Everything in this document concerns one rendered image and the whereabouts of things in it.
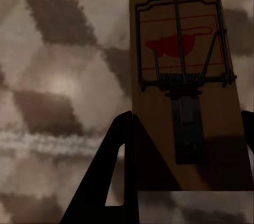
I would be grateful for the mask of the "mousetrap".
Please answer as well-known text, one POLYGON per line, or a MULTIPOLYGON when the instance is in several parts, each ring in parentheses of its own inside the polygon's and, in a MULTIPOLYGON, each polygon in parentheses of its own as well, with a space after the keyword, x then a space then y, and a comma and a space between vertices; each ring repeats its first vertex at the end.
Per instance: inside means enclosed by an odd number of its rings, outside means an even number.
POLYGON ((137 191, 254 191, 221 0, 129 0, 137 191))

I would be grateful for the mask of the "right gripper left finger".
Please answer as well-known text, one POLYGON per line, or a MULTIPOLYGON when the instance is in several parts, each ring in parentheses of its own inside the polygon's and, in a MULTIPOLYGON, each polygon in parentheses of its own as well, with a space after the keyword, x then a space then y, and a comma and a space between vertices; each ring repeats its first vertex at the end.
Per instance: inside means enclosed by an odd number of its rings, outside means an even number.
POLYGON ((59 224, 140 224, 132 111, 113 120, 59 224), (119 147, 123 144, 124 204, 105 206, 119 147))

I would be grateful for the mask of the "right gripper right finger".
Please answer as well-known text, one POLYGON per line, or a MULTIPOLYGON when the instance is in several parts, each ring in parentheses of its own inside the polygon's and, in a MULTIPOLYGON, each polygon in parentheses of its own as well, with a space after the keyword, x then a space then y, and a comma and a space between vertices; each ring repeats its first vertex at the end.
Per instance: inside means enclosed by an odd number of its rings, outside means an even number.
POLYGON ((243 110, 241 115, 247 145, 254 153, 254 113, 243 110))

